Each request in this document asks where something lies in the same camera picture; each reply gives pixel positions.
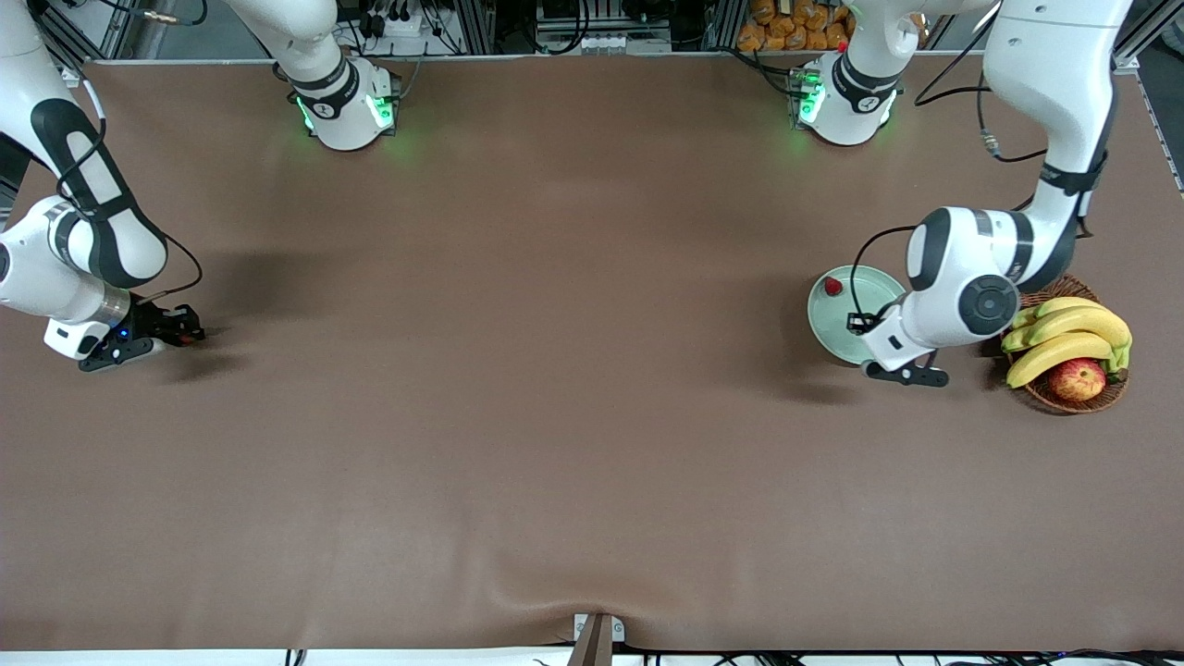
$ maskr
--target wicker basket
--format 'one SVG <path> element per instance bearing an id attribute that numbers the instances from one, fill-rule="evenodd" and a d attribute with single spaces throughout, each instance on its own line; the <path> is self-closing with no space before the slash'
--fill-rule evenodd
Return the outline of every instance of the wicker basket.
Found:
<path id="1" fill-rule="evenodd" d="M 1093 290 L 1090 290 L 1089 287 L 1086 287 L 1083 282 L 1066 274 L 1062 275 L 1056 282 L 1049 284 L 1040 292 L 1036 292 L 1035 294 L 1021 294 L 1019 307 L 1028 308 L 1037 306 L 1057 296 L 1080 296 L 1082 299 L 1089 299 L 1095 303 L 1102 302 L 1101 299 L 1098 297 L 1098 294 L 1094 294 Z M 1018 356 L 1019 354 L 1008 354 L 1008 363 L 1015 363 Z M 1124 372 L 1121 379 L 1107 382 L 1106 388 L 1102 389 L 1101 393 L 1080 403 L 1058 398 L 1056 393 L 1053 392 L 1053 389 L 1049 388 L 1047 374 L 1041 374 L 1034 382 L 1025 385 L 1024 389 L 1044 406 L 1051 408 L 1056 411 L 1067 414 L 1094 414 L 1113 406 L 1114 403 L 1122 397 L 1122 393 L 1126 392 L 1126 385 L 1128 383 L 1130 377 Z"/>

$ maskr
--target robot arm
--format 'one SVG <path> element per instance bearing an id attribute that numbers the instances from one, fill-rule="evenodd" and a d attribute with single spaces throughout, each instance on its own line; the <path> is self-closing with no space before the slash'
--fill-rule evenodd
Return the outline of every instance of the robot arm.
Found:
<path id="1" fill-rule="evenodd" d="M 399 90 L 391 72 L 347 58 L 333 37 L 329 0 L 227 0 L 296 90 L 304 123 L 334 151 L 356 151 L 393 132 Z"/>
<path id="2" fill-rule="evenodd" d="M 876 360 L 870 376 L 900 380 L 894 373 L 918 357 L 997 335 L 1021 292 L 1069 265 L 1105 162 L 1115 101 L 1109 55 L 1130 5 L 1004 0 L 984 70 L 995 94 L 1048 134 L 1036 193 L 1022 211 L 944 207 L 918 225 L 907 257 L 913 290 L 864 335 Z"/>
<path id="3" fill-rule="evenodd" d="M 955 14 L 995 0 L 844 0 L 856 17 L 843 53 L 806 65 L 821 72 L 823 94 L 798 121 L 838 146 L 863 143 L 888 122 L 900 73 L 916 52 L 912 14 Z"/>
<path id="4" fill-rule="evenodd" d="M 140 210 L 107 147 L 91 152 L 98 134 L 66 90 L 20 0 L 0 0 L 0 133 L 54 175 L 65 173 L 65 192 L 79 209 L 52 220 L 53 254 L 117 288 L 139 287 L 160 274 L 168 258 L 165 236 Z"/>
<path id="5" fill-rule="evenodd" d="M 326 146 L 361 148 L 393 127 L 391 76 L 345 57 L 333 39 L 333 2 L 230 4 L 277 58 L 305 123 Z M 0 233 L 0 305 L 49 318 L 45 342 L 92 371 L 204 333 L 187 306 L 165 310 L 129 292 L 163 269 L 167 237 L 140 210 L 103 146 L 105 116 L 86 85 L 98 132 L 63 83 L 24 1 L 0 0 L 0 134 L 50 168 L 65 194 L 37 203 Z"/>

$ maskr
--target bunch of bananas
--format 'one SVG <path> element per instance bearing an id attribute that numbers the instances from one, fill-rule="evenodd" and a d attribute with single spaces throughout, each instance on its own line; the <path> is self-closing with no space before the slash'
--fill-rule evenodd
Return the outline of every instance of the bunch of bananas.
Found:
<path id="1" fill-rule="evenodd" d="M 1131 364 L 1131 328 L 1117 314 L 1088 299 L 1061 296 L 1016 314 L 1003 351 L 1028 350 L 1008 372 L 1008 385 L 1017 389 L 1057 364 L 1075 358 L 1102 363 L 1107 374 Z"/>

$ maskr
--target table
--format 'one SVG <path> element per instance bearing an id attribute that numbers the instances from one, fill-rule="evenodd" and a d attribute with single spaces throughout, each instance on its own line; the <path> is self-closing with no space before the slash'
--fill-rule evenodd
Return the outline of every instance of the table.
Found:
<path id="1" fill-rule="evenodd" d="M 972 96 L 844 149 L 722 57 L 431 62 L 341 154 L 265 65 L 88 72 L 214 334 L 83 376 L 0 313 L 5 648 L 551 643 L 588 610 L 654 649 L 1184 647 L 1184 204 L 1134 78 L 1072 269 L 1132 384 L 1053 417 L 972 348 L 901 388 L 805 320 L 874 231 L 1030 192 Z M 903 244 L 866 261 L 903 277 Z"/>

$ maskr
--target black cable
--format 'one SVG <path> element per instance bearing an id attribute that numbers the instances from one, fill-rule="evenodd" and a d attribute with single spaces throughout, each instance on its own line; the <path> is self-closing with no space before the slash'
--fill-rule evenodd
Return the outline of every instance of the black cable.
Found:
<path id="1" fill-rule="evenodd" d="M 198 269 L 198 275 L 197 275 L 197 277 L 194 277 L 193 280 L 186 282 L 185 284 L 181 284 L 180 287 L 173 287 L 172 289 L 165 289 L 165 290 L 161 290 L 161 292 L 156 292 L 155 294 L 148 296 L 147 299 L 140 299 L 140 301 L 136 305 L 150 303 L 150 302 L 155 301 L 156 299 L 162 299 L 165 296 L 169 296 L 169 295 L 173 295 L 173 294 L 179 294 L 181 292 L 185 292 L 186 289 L 191 289 L 193 287 L 197 287 L 198 283 L 201 282 L 201 278 L 206 276 L 205 270 L 201 269 L 201 262 L 198 261 L 198 257 L 193 256 L 193 252 L 191 252 L 188 248 L 186 248 L 185 245 L 182 245 L 180 243 L 180 241 L 178 241 L 176 238 L 173 238 L 172 236 L 169 236 L 167 231 L 161 231 L 161 235 L 165 237 L 166 241 L 168 241 L 169 243 L 176 245 L 178 250 L 181 250 L 182 252 L 185 252 L 185 256 L 189 257 L 189 261 L 193 262 L 193 268 Z"/>
<path id="2" fill-rule="evenodd" d="M 868 248 L 871 246 L 873 243 L 875 243 L 880 238 L 883 238 L 884 236 L 888 236 L 889 233 L 900 233 L 901 231 L 912 231 L 914 229 L 916 229 L 915 224 L 912 224 L 909 226 L 894 226 L 892 229 L 886 229 L 874 235 L 871 238 L 868 238 L 867 243 L 864 243 L 863 246 L 860 248 L 860 251 L 855 255 L 855 263 L 851 264 L 851 301 L 855 302 L 855 314 L 857 314 L 858 316 L 861 318 L 863 316 L 863 309 L 860 307 L 860 297 L 855 294 L 855 271 L 856 269 L 860 268 L 860 260 L 863 258 L 863 252 L 866 252 Z"/>
<path id="3" fill-rule="evenodd" d="M 1021 155 L 1018 158 L 1004 158 L 999 153 L 999 141 L 998 141 L 998 139 L 996 139 L 996 136 L 993 134 L 991 134 L 991 132 L 989 129 L 986 129 L 986 119 L 983 116 L 983 91 L 984 90 L 987 90 L 987 91 L 991 90 L 990 88 L 983 88 L 983 83 L 985 81 L 986 81 L 986 76 L 984 73 L 979 73 L 978 75 L 978 88 L 979 88 L 979 91 L 977 94 L 974 94 L 974 113 L 978 115 L 978 134 L 979 134 L 979 136 L 983 137 L 984 146 L 986 146 L 986 149 L 991 154 L 991 156 L 995 158 L 996 160 L 1005 164 L 1005 165 L 1011 165 L 1011 164 L 1016 164 L 1016 162 L 1022 162 L 1022 161 L 1025 161 L 1025 160 L 1030 160 L 1032 158 L 1038 158 L 1038 156 L 1048 153 L 1047 149 L 1044 149 L 1044 151 L 1036 151 L 1035 153 L 1028 153 L 1027 155 Z"/>
<path id="4" fill-rule="evenodd" d="M 780 85 L 778 85 L 777 82 L 773 81 L 773 77 L 770 76 L 768 70 L 765 69 L 765 66 L 760 64 L 760 57 L 757 56 L 755 51 L 752 52 L 752 59 L 753 59 L 753 62 L 757 63 L 757 69 L 760 70 L 760 76 L 765 77 L 765 82 L 768 83 L 773 88 L 773 90 L 777 90 L 778 92 L 780 92 L 781 95 L 785 95 L 787 97 L 803 98 L 803 97 L 806 96 L 804 92 L 797 92 L 797 91 L 790 90 L 787 88 L 781 88 Z"/>
<path id="5" fill-rule="evenodd" d="M 990 92 L 990 91 L 991 91 L 990 88 L 983 88 L 980 85 L 963 85 L 963 87 L 959 87 L 959 88 L 951 88 L 950 90 L 942 90 L 941 92 L 937 92 L 937 94 L 934 94 L 931 97 L 926 97 L 925 101 L 922 101 L 920 103 L 918 103 L 918 102 L 914 101 L 913 105 L 914 107 L 924 107 L 924 105 L 928 104 L 929 102 L 937 102 L 938 100 L 941 100 L 942 97 L 948 97 L 951 95 L 961 95 L 963 92 L 978 92 L 979 95 L 982 95 L 983 92 Z"/>
<path id="6" fill-rule="evenodd" d="M 284 666 L 303 666 L 305 657 L 308 657 L 307 649 L 284 651 Z"/>
<path id="7" fill-rule="evenodd" d="M 1032 199 L 1035 199 L 1035 198 L 1036 198 L 1036 194 L 1031 193 L 1031 194 L 1028 196 L 1027 199 L 1024 199 L 1024 203 L 1019 204 L 1018 206 L 1016 206 L 1016 207 L 1014 207 L 1011 210 L 1014 210 L 1014 211 L 1022 211 L 1022 210 L 1027 209 L 1028 204 L 1032 203 Z"/>
<path id="8" fill-rule="evenodd" d="M 341 12 L 345 12 L 345 11 L 346 11 L 346 7 L 341 4 L 341 0 L 337 0 L 337 13 L 339 13 L 339 15 L 341 14 Z M 353 36 L 354 36 L 354 51 L 358 51 L 359 56 L 363 56 L 365 53 L 362 53 L 362 38 L 361 38 L 360 34 L 358 34 L 358 28 L 354 27 L 353 19 L 347 20 L 346 23 L 349 24 L 349 32 L 352 32 Z"/>
<path id="9" fill-rule="evenodd" d="M 95 224 L 94 211 L 83 207 L 83 205 L 81 203 L 78 203 L 78 199 L 73 196 L 73 192 L 66 193 L 66 191 L 65 191 L 65 182 L 66 182 L 66 179 L 70 178 L 76 171 L 78 171 L 86 160 L 89 160 L 90 158 L 92 158 L 95 155 L 95 153 L 98 151 L 99 146 L 103 145 L 103 140 L 104 139 L 107 139 L 107 119 L 105 117 L 99 117 L 98 119 L 98 134 L 95 136 L 94 143 L 91 143 L 90 148 L 86 148 L 86 151 L 77 160 L 75 160 L 70 166 L 67 166 L 66 168 L 62 169 L 62 175 L 58 177 L 58 182 L 57 182 L 57 187 L 56 187 L 56 191 L 57 191 L 58 196 L 62 197 L 63 199 L 65 199 L 66 201 L 70 201 L 70 205 L 72 205 L 75 207 L 75 210 L 78 211 L 78 214 L 81 214 L 84 218 L 86 218 L 86 220 L 90 222 L 91 224 Z M 168 232 L 166 232 L 166 231 L 161 231 L 161 235 L 165 237 L 166 242 L 173 243 L 174 245 L 176 245 L 176 248 L 179 250 L 181 250 L 182 252 L 185 252 L 185 255 L 187 257 L 189 257 L 189 261 L 193 262 L 193 267 L 198 269 L 198 276 L 194 277 L 193 280 L 191 280 L 189 282 L 187 282 L 186 284 L 182 284 L 181 287 L 174 287 L 172 289 L 165 289 L 163 292 L 157 292 L 157 293 L 153 294 L 152 296 L 148 296 L 147 299 L 141 299 L 140 301 L 137 301 L 137 305 L 150 303 L 150 302 L 153 302 L 156 299 L 160 299 L 162 296 L 168 296 L 170 294 L 176 294 L 176 293 L 184 292 L 186 289 L 189 289 L 189 288 L 197 286 L 199 282 L 201 282 L 201 278 L 205 277 L 205 271 L 201 268 L 201 262 L 198 261 L 198 257 L 194 256 L 193 252 L 191 252 L 188 248 L 186 248 L 185 245 L 182 245 L 181 242 L 178 241 L 176 238 L 173 238 L 172 236 L 169 236 Z"/>
<path id="10" fill-rule="evenodd" d="M 767 71 L 770 73 L 779 73 L 779 75 L 783 75 L 783 76 L 789 76 L 790 75 L 790 70 L 787 70 L 787 69 L 773 68 L 773 66 L 770 66 L 770 65 L 762 65 L 762 64 L 760 64 L 760 63 L 758 63 L 755 60 L 752 60 L 752 59 L 745 57 L 744 52 L 738 51 L 735 49 L 732 49 L 731 46 L 715 46 L 715 47 L 712 49 L 712 51 L 720 51 L 721 53 L 731 53 L 731 55 L 735 56 L 735 58 L 738 60 L 740 60 L 741 63 L 748 65 L 749 68 L 752 68 L 754 70 L 764 70 L 764 71 Z"/>
<path id="11" fill-rule="evenodd" d="M 940 94 L 934 95 L 933 97 L 929 97 L 927 100 L 921 100 L 921 97 L 925 97 L 926 92 L 928 92 L 929 90 L 933 90 L 933 87 L 937 85 L 938 82 L 940 82 L 942 78 L 945 78 L 946 75 L 950 73 L 954 68 L 957 68 L 958 63 L 963 62 L 963 59 L 966 57 L 967 53 L 971 52 L 971 50 L 974 47 L 974 45 L 978 44 L 983 39 L 983 37 L 986 34 L 986 31 L 991 28 L 991 25 L 993 23 L 995 23 L 995 17 L 992 15 L 990 19 L 986 20 L 985 24 L 983 24 L 983 27 L 978 28 L 978 32 L 974 33 L 974 38 L 970 40 L 970 44 L 967 44 L 965 49 L 963 49 L 961 53 L 958 53 L 958 56 L 953 60 L 951 60 L 948 65 L 946 65 L 946 69 L 941 70 L 941 73 L 939 73 L 938 76 L 933 77 L 933 81 L 931 81 L 928 83 L 928 85 L 926 85 L 924 89 L 921 89 L 921 91 L 916 94 L 916 97 L 913 97 L 913 105 L 914 107 L 924 107 L 924 105 L 928 104 L 929 102 L 937 102 L 941 97 L 946 96 L 945 92 L 940 92 Z M 974 91 L 973 88 L 965 89 L 965 90 L 964 89 L 957 89 L 957 90 L 959 92 L 973 92 Z"/>
<path id="12" fill-rule="evenodd" d="M 89 160 L 91 156 L 95 155 L 95 152 L 98 151 L 98 147 L 103 145 L 103 139 L 107 139 L 107 119 L 101 117 L 98 119 L 98 135 L 95 136 L 95 142 L 90 145 L 90 148 L 86 148 L 86 152 L 83 153 L 82 156 L 79 156 L 77 160 L 73 161 L 73 164 L 67 166 L 62 172 L 62 175 L 58 177 L 58 185 L 56 187 L 58 197 L 62 197 L 63 199 L 70 201 L 70 204 L 73 205 L 73 207 L 77 209 L 78 212 L 83 213 L 84 216 L 86 214 L 86 211 L 83 211 L 83 207 L 78 203 L 78 199 L 73 197 L 73 192 L 70 192 L 69 194 L 66 193 L 65 184 L 66 179 L 70 178 L 73 174 L 73 172 L 78 171 L 82 167 L 83 162 L 85 162 L 86 160 Z"/>
<path id="13" fill-rule="evenodd" d="M 526 1 L 526 2 L 522 4 L 522 6 L 525 8 L 529 8 L 530 5 L 532 5 L 532 2 L 529 2 L 529 1 Z M 575 36 L 572 37 L 571 44 L 568 44 L 567 46 L 564 46 L 559 51 L 552 51 L 552 50 L 547 49 L 546 46 L 540 45 L 539 41 L 535 40 L 535 38 L 530 34 L 529 26 L 526 26 L 526 27 L 522 28 L 522 37 L 526 38 L 527 44 L 529 44 L 530 47 L 534 49 L 535 52 L 538 52 L 538 53 L 546 53 L 548 56 L 562 56 L 564 53 L 572 52 L 573 50 L 575 50 L 577 46 L 579 46 L 580 44 L 584 43 L 584 38 L 587 37 L 587 34 L 588 34 L 588 28 L 592 27 L 592 9 L 591 9 L 591 7 L 588 7 L 588 1 L 587 0 L 580 0 L 580 7 L 584 8 L 584 27 L 583 27 L 583 30 L 580 28 L 580 13 L 579 13 L 579 9 L 577 9 L 575 11 Z M 534 19 L 532 19 L 529 17 L 529 14 L 527 13 L 527 11 L 522 12 L 522 19 L 523 19 L 523 23 L 534 23 L 535 26 L 539 25 L 536 20 L 534 20 Z"/>
<path id="14" fill-rule="evenodd" d="M 436 14 L 436 23 L 439 24 L 438 30 L 440 31 L 440 34 L 437 34 L 437 37 L 440 38 L 440 41 L 444 44 L 445 47 L 448 47 L 449 51 L 452 52 L 453 56 L 462 55 L 461 46 L 457 45 L 456 40 L 452 39 L 452 33 L 449 32 L 448 24 L 444 21 L 443 15 L 440 14 L 439 5 L 436 4 L 436 0 L 424 0 L 423 4 L 424 17 L 427 19 L 427 23 L 429 24 L 432 23 L 431 17 L 427 15 L 429 4 L 431 4 L 432 12 Z M 432 34 L 436 34 L 436 30 L 437 30 L 436 25 L 432 25 Z"/>
<path id="15" fill-rule="evenodd" d="M 115 9 L 121 11 L 121 12 L 126 12 L 128 14 L 131 14 L 133 17 L 140 17 L 140 18 L 144 18 L 144 19 L 149 19 L 149 20 L 157 20 L 157 19 L 152 18 L 152 15 L 148 14 L 147 9 L 133 9 L 131 7 L 124 7 L 123 5 L 120 5 L 120 4 L 115 2 L 114 0 L 98 0 L 98 1 L 102 2 L 102 4 L 104 4 L 104 5 L 107 5 L 108 7 L 112 7 Z M 184 25 L 184 26 L 192 27 L 192 26 L 201 25 L 201 24 L 206 23 L 206 17 L 210 15 L 210 2 L 208 2 L 208 0 L 201 0 L 201 14 L 198 15 L 198 18 L 192 19 L 192 20 L 191 19 L 182 19 L 181 17 L 175 17 L 175 15 L 172 15 L 172 14 L 157 14 L 157 15 L 169 17 L 172 19 L 175 19 L 176 20 L 176 25 Z M 166 21 L 159 21 L 159 23 L 166 23 L 167 24 L 167 23 L 172 23 L 172 21 L 166 20 Z"/>

